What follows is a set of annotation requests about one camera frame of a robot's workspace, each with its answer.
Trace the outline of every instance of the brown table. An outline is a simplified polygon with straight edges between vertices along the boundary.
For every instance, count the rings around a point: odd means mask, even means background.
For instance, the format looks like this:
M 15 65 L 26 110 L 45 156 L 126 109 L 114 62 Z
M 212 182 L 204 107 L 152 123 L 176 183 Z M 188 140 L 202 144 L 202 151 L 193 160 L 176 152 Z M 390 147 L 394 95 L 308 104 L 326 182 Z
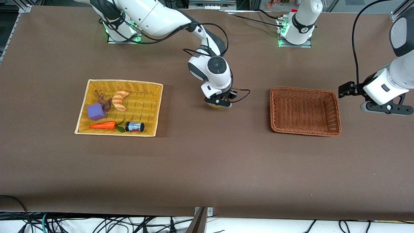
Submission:
M 187 12 L 230 37 L 234 86 L 252 90 L 230 109 L 204 103 L 181 50 L 200 42 L 186 31 L 151 46 L 113 45 L 91 8 L 35 6 L 22 15 L 0 65 L 1 193 L 31 211 L 189 216 L 193 206 L 213 206 L 232 217 L 412 219 L 414 116 L 367 114 L 362 97 L 347 97 L 337 138 L 270 128 L 273 86 L 336 92 L 355 80 L 355 14 L 321 14 L 313 47 L 293 49 L 277 46 L 272 26 Z M 394 59 L 390 26 L 388 15 L 361 17 L 361 77 Z M 157 137 L 75 135 L 90 78 L 163 83 Z M 414 104 L 412 93 L 405 103 Z

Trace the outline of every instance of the white floor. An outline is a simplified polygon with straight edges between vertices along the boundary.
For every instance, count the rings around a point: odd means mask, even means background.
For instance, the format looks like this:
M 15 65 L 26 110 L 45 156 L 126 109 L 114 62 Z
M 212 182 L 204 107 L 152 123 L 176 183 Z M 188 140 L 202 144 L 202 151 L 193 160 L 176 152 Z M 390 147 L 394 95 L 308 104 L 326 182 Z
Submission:
M 141 223 L 143 218 L 131 218 L 134 223 Z M 191 217 L 175 217 L 174 221 L 191 219 Z M 61 222 L 61 226 L 68 233 L 92 233 L 96 226 L 102 220 L 92 218 L 87 220 L 67 220 Z M 206 233 L 217 233 L 224 230 L 223 233 L 303 233 L 305 232 L 312 220 L 288 220 L 288 219 L 250 219 L 250 218 L 208 218 Z M 348 221 L 350 233 L 365 233 L 367 222 Z M 157 217 L 149 224 L 170 224 L 169 217 Z M 178 233 L 184 233 L 190 222 L 176 225 Z M 23 221 L 0 221 L 0 233 L 16 233 L 24 225 Z M 128 226 L 128 231 L 132 232 L 132 227 Z M 149 233 L 154 233 L 162 227 L 148 228 Z M 29 226 L 26 227 L 26 233 L 30 233 Z M 316 221 L 310 233 L 341 233 L 338 221 Z M 122 226 L 114 227 L 110 233 L 127 233 L 127 229 Z M 414 224 L 407 223 L 379 223 L 372 222 L 368 233 L 414 233 Z

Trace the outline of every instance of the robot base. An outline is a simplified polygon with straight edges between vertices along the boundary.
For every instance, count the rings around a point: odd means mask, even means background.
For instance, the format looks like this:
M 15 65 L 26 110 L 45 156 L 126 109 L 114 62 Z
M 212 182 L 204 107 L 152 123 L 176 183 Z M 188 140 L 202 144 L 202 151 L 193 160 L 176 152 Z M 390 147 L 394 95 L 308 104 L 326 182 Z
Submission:
M 312 44 L 311 44 L 311 39 L 308 38 L 308 40 L 303 43 L 303 44 L 292 44 L 289 43 L 282 35 L 282 30 L 286 30 L 286 22 L 280 21 L 280 20 L 276 20 L 276 24 L 277 25 L 283 25 L 285 26 L 284 28 L 277 28 L 277 37 L 278 37 L 278 45 L 279 47 L 290 47 L 290 48 L 312 48 Z
M 141 41 L 141 34 L 135 34 L 133 35 L 130 39 L 135 41 L 135 42 L 140 42 Z M 134 42 L 130 42 L 130 41 L 116 41 L 114 39 L 112 39 L 112 37 L 108 34 L 108 39 L 106 41 L 108 44 L 135 44 Z
M 291 44 L 289 43 L 284 37 L 282 37 L 280 34 L 278 36 L 279 41 L 279 47 L 290 47 L 290 48 L 312 48 L 311 39 L 308 39 L 303 44 Z

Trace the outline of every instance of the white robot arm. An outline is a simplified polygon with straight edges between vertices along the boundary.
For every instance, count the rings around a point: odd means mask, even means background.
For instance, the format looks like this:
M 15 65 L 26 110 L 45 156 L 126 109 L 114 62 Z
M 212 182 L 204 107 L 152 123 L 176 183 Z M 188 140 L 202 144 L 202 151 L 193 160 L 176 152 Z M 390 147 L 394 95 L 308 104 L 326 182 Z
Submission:
M 127 41 L 135 28 L 150 36 L 165 36 L 185 29 L 201 40 L 196 53 L 188 61 L 190 73 L 204 81 L 201 89 L 205 102 L 219 107 L 231 107 L 229 99 L 236 97 L 231 91 L 232 75 L 229 64 L 222 57 L 226 45 L 186 13 L 170 9 L 158 0 L 75 0 L 92 5 L 101 16 L 108 34 L 114 40 Z
M 397 56 L 390 64 L 370 75 L 361 84 L 348 82 L 339 86 L 339 98 L 362 95 L 365 112 L 410 115 L 411 106 L 403 105 L 405 93 L 414 89 L 414 7 L 407 9 L 394 22 L 390 42 Z
M 287 18 L 287 25 L 286 29 L 282 30 L 281 36 L 291 44 L 305 43 L 312 36 L 315 22 L 322 9 L 321 0 L 302 1 L 297 12 L 290 12 L 283 16 Z

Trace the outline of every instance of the purple foam block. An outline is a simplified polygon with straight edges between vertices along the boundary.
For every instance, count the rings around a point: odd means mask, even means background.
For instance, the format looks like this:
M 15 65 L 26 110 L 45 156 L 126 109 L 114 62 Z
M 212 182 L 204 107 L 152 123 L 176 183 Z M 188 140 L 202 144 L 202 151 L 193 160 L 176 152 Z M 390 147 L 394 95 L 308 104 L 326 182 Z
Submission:
M 101 104 L 96 103 L 88 106 L 88 117 L 94 121 L 100 120 L 106 117 L 106 113 Z

